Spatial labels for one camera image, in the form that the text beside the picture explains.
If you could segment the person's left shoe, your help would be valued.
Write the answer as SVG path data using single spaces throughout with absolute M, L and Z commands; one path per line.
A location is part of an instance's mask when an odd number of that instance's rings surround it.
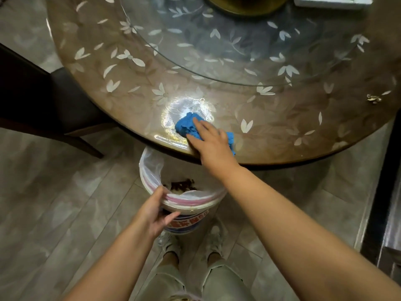
M 180 257 L 181 244 L 175 235 L 167 231 L 162 231 L 157 238 L 157 244 L 162 248 L 164 254 L 174 253 L 177 258 Z

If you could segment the blue cleaning cloth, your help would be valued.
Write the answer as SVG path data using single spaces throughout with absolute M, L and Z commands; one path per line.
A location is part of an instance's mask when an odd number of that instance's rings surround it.
M 199 140 L 203 140 L 193 122 L 194 118 L 196 118 L 198 121 L 204 121 L 204 119 L 199 114 L 188 112 L 184 117 L 180 118 L 175 124 L 176 133 L 178 133 L 180 136 L 184 138 L 186 138 L 187 135 L 189 134 Z M 235 156 L 236 152 L 234 149 L 234 134 L 232 132 L 226 132 L 226 134 L 229 148 L 232 151 L 233 156 Z

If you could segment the round glass turntable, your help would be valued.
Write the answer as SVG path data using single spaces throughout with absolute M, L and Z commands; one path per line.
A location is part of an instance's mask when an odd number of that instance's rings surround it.
M 364 12 L 302 8 L 224 13 L 207 0 L 120 0 L 154 52 L 196 77 L 236 85 L 292 85 L 365 52 Z

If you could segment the leaf print table cover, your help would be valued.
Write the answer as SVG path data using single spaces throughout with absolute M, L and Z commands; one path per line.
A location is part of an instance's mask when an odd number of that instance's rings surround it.
M 112 119 L 151 144 L 191 158 L 195 153 L 174 126 L 195 112 L 233 132 L 240 163 L 267 167 L 342 151 L 401 109 L 401 0 L 373 0 L 345 11 L 365 14 L 365 52 L 299 83 L 249 86 L 196 77 L 155 53 L 120 0 L 47 0 L 48 26 L 63 66 Z M 382 101 L 373 105 L 367 94 Z

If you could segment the light grey trousers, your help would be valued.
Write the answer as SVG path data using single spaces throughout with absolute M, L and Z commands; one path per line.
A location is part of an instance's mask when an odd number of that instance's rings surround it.
M 186 290 L 183 277 L 173 265 L 158 266 L 135 301 L 256 301 L 240 276 L 219 260 L 207 269 L 201 296 Z

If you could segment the person's left forearm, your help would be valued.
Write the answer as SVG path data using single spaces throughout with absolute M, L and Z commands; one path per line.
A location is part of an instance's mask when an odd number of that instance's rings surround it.
M 128 301 L 158 235 L 134 221 L 63 301 Z

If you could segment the person's right forearm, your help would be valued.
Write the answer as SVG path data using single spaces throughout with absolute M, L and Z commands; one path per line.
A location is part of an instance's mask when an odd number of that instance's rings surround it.
M 401 301 L 401 287 L 239 165 L 217 175 L 302 301 Z

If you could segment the person's left hand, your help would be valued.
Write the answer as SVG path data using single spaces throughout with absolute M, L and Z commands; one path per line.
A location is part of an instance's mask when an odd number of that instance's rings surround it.
M 128 232 L 135 241 L 154 241 L 164 230 L 161 224 L 161 204 L 167 189 L 158 186 L 144 202 L 128 226 Z

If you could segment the white plastic bucket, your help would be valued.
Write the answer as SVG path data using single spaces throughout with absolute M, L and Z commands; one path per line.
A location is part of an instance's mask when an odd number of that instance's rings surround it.
M 223 199 L 222 198 L 220 201 L 216 201 L 216 202 L 209 203 L 209 204 L 204 204 L 201 206 L 183 207 L 183 206 L 178 206 L 178 205 L 172 204 L 170 202 L 167 202 L 166 195 L 161 204 L 162 211 L 180 212 L 180 215 L 173 222 L 171 222 L 171 224 L 170 224 L 171 226 L 166 228 L 166 231 L 168 231 L 172 234 L 176 234 L 176 235 L 187 234 L 187 233 L 195 230 L 198 226 L 200 226 L 200 224 L 203 222 L 204 218 L 208 215 L 208 213 L 215 206 L 217 206 Z

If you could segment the person's right shoe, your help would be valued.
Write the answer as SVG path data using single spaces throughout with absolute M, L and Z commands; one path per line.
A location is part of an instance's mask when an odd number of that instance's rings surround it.
M 208 260 L 212 253 L 223 256 L 223 243 L 227 236 L 227 229 L 219 217 L 214 217 L 210 230 L 206 236 L 205 257 Z

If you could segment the brown food scraps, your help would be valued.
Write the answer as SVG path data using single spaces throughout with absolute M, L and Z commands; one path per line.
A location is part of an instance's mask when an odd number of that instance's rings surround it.
M 183 194 L 188 191 L 198 191 L 198 188 L 194 185 L 195 181 L 193 179 L 187 178 L 181 181 L 163 183 L 162 185 L 173 194 Z

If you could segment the person's right hand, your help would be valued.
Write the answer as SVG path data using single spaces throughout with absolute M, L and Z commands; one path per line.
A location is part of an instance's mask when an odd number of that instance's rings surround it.
M 202 165 L 225 184 L 225 181 L 240 168 L 229 148 L 226 132 L 207 121 L 198 121 L 194 118 L 193 122 L 204 141 L 203 154 L 200 155 Z

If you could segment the gold round turntable base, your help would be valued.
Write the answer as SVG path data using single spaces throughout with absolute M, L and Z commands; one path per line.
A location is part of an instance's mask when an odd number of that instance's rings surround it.
M 284 6 L 288 0 L 205 0 L 226 14 L 255 18 L 266 16 Z

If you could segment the white flat box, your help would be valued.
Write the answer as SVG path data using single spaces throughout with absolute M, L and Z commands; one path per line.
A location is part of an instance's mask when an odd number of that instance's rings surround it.
M 373 0 L 294 0 L 294 4 L 306 8 L 359 10 L 372 5 Z

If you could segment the clear plastic bag liner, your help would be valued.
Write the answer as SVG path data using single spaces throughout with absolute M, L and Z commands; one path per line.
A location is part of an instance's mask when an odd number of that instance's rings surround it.
M 201 206 L 220 201 L 227 194 L 223 185 L 203 166 L 170 157 L 150 147 L 143 151 L 139 170 L 142 183 L 149 193 L 153 193 L 163 183 L 193 179 L 198 191 L 188 191 L 180 195 L 169 192 L 166 195 L 167 202 L 178 206 Z

